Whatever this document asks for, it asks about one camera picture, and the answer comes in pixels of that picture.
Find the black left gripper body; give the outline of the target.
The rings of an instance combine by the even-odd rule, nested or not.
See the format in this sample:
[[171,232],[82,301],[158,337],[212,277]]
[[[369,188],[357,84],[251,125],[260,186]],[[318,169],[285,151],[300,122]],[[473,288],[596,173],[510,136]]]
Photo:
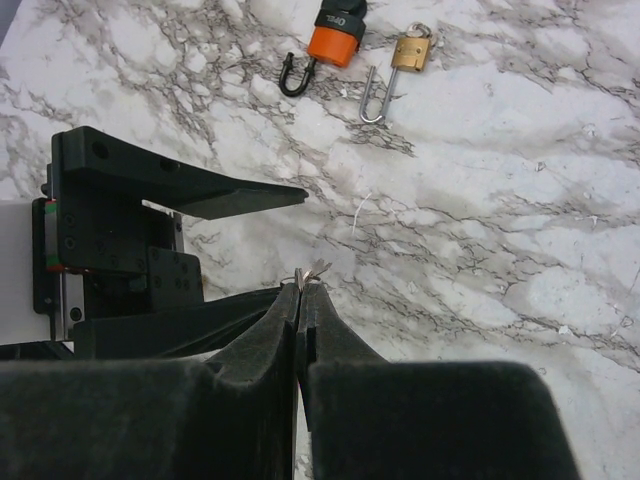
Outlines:
[[147,200],[61,190],[47,166],[32,203],[33,306],[54,340],[86,320],[157,313],[204,302],[199,260],[185,253],[181,214]]

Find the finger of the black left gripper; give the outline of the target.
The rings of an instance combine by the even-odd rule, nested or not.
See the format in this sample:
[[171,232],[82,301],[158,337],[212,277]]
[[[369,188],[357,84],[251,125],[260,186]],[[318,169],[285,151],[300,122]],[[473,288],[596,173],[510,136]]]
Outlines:
[[147,200],[214,220],[302,204],[297,187],[240,180],[179,162],[89,126],[52,137],[52,165],[61,190],[79,187],[106,198]]
[[260,320],[280,293],[270,288],[144,315],[74,327],[77,359],[178,358],[219,350]]

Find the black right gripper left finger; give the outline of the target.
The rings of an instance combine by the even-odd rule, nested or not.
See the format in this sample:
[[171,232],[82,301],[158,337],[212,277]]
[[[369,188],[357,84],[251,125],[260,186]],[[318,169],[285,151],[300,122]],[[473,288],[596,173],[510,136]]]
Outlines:
[[292,478],[299,302],[284,286],[206,361],[3,363],[2,477]]

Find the small brass long-shackle padlock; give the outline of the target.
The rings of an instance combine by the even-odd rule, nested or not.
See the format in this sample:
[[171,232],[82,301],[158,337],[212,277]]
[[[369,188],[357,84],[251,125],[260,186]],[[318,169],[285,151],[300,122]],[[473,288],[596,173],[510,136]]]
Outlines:
[[377,116],[369,117],[367,108],[373,86],[376,67],[369,69],[367,82],[359,106],[359,116],[365,124],[375,124],[386,119],[397,76],[399,72],[420,73],[427,64],[434,41],[434,33],[430,27],[421,22],[412,23],[408,29],[397,37],[391,59],[391,75],[385,96]]

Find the small silver key bunch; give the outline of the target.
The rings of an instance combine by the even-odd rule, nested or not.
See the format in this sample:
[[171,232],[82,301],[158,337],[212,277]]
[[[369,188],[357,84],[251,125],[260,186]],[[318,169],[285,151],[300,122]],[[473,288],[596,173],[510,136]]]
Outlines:
[[307,284],[320,281],[321,276],[331,266],[330,262],[318,259],[307,269],[296,268],[293,276],[286,277],[280,281],[280,286],[284,287],[287,283],[293,283],[300,292],[303,292]]

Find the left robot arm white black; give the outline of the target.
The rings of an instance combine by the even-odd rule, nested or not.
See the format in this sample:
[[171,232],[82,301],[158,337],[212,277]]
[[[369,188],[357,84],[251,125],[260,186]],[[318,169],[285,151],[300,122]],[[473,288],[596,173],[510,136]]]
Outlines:
[[1,205],[1,356],[150,359],[223,348],[270,308],[268,288],[204,298],[183,220],[301,204],[89,126],[54,135],[42,194]]

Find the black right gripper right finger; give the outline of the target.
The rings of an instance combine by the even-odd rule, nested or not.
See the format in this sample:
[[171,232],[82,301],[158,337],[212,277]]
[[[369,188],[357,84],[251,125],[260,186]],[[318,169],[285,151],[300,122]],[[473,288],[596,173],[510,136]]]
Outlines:
[[508,361],[390,362],[302,293],[297,368],[318,479],[576,479],[551,393]]

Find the orange black padlock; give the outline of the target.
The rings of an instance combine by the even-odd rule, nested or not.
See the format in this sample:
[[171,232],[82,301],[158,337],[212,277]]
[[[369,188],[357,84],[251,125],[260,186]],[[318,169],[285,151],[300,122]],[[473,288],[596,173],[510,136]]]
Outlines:
[[288,52],[278,80],[281,93],[290,98],[301,96],[309,86],[318,62],[339,68],[348,67],[358,52],[366,31],[364,18],[323,10],[320,5],[307,48],[310,60],[304,69],[302,80],[294,89],[287,86],[288,77],[294,67],[294,54]]

